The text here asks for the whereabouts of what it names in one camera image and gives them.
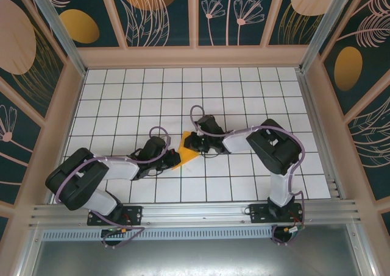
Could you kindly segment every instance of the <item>yellow triangular block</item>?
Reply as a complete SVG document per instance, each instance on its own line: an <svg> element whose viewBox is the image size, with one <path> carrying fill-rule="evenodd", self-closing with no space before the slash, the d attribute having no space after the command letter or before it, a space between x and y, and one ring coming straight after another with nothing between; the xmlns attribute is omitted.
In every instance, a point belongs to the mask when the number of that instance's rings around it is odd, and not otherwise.
<svg viewBox="0 0 390 276"><path fill-rule="evenodd" d="M191 149L184 147L184 140L185 140L185 138L187 138L190 135L191 135L191 132L187 132L187 131L183 132L182 140L180 142L179 149L177 150L177 152L180 154L180 159L182 162L180 162L173 169L178 168L179 166L183 165L184 163L187 163L190 160L192 160L200 155L199 152L196 152L196 151L193 151Z"/></svg>

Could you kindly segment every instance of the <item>white grid floor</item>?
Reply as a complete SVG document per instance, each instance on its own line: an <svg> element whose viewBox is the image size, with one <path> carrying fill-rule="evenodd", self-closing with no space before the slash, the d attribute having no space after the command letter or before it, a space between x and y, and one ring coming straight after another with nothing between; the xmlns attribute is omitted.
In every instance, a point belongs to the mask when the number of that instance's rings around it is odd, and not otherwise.
<svg viewBox="0 0 390 276"><path fill-rule="evenodd" d="M293 180L306 199L330 193L294 68L176 68L89 70L65 157L80 147L96 155L123 156L143 147L149 129L161 125L177 150L192 131L190 108L228 130L272 118L303 142L307 156ZM197 157L175 171L139 181L102 182L100 189L124 203L265 200L269 171L255 154Z"/></svg>

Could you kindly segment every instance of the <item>black mounting bracket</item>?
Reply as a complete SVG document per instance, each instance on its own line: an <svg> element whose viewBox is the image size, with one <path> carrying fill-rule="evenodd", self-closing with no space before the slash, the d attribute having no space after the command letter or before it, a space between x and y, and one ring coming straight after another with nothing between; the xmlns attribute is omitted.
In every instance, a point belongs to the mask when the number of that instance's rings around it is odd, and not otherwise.
<svg viewBox="0 0 390 276"><path fill-rule="evenodd" d="M247 215L250 216L251 223L294 223L294 216L302 221L302 205L300 203L292 203L289 212L286 212L284 215L275 217L269 212L269 205L267 203L263 204L250 204L247 208Z"/></svg>
<svg viewBox="0 0 390 276"><path fill-rule="evenodd" d="M122 214L115 223L119 225L141 225L142 206L123 206ZM107 226L110 225L97 217L94 213L88 213L88 226Z"/></svg>

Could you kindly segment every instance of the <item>decorative wallpaper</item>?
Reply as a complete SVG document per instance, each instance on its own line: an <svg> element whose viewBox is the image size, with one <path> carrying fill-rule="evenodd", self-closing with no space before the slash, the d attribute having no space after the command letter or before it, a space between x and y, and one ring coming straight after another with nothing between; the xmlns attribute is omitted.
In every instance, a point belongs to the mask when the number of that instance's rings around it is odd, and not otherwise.
<svg viewBox="0 0 390 276"><path fill-rule="evenodd" d="M322 52L324 51L324 49L327 47L331 37L333 36L333 32L335 31L335 29L339 26L341 20L343 19L343 17L345 16L346 14L346 11L348 10L349 6L351 5L353 0L346 0L346 4L343 8L343 10L341 11L340 15L339 15L339 18L337 19L337 21L335 22L335 24L333 25L332 29L330 30L329 34L328 34L328 37L325 39L324 43L322 44L321 48L319 49L319 54L322 55Z"/></svg>
<svg viewBox="0 0 390 276"><path fill-rule="evenodd" d="M114 0L128 46L189 46L188 0Z"/></svg>
<svg viewBox="0 0 390 276"><path fill-rule="evenodd" d="M259 45L272 0L199 0L199 46Z"/></svg>
<svg viewBox="0 0 390 276"><path fill-rule="evenodd" d="M15 203L40 130L0 93L0 201Z"/></svg>
<svg viewBox="0 0 390 276"><path fill-rule="evenodd" d="M390 86L349 125L376 200L390 196Z"/></svg>
<svg viewBox="0 0 390 276"><path fill-rule="evenodd" d="M21 0L0 0L0 79L46 115L63 63Z"/></svg>
<svg viewBox="0 0 390 276"><path fill-rule="evenodd" d="M283 0L269 45L309 44L332 0Z"/></svg>
<svg viewBox="0 0 390 276"><path fill-rule="evenodd" d="M78 48L118 46L103 0L50 0L50 2Z"/></svg>
<svg viewBox="0 0 390 276"><path fill-rule="evenodd" d="M5 232L5 227L7 226L8 218L0 216L0 243L2 235Z"/></svg>
<svg viewBox="0 0 390 276"><path fill-rule="evenodd" d="M346 114L390 69L390 0L361 0L324 61Z"/></svg>

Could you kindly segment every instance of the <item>enclosure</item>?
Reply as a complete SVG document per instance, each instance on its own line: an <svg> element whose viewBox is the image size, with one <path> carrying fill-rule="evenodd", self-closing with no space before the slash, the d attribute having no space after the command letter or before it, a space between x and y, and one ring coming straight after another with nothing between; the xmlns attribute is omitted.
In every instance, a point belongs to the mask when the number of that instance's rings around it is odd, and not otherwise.
<svg viewBox="0 0 390 276"><path fill-rule="evenodd" d="M1 274L388 275L389 7L0 0ZM155 126L178 151L196 130L194 105L224 132L273 119L301 140L292 191L303 192L306 228L274 244L274 224L246 213L266 203L269 170L252 150L210 151L140 180L102 181L142 209L145 227L105 250L104 228L87 226L87 209L57 204L48 175L81 147L129 155Z"/></svg>

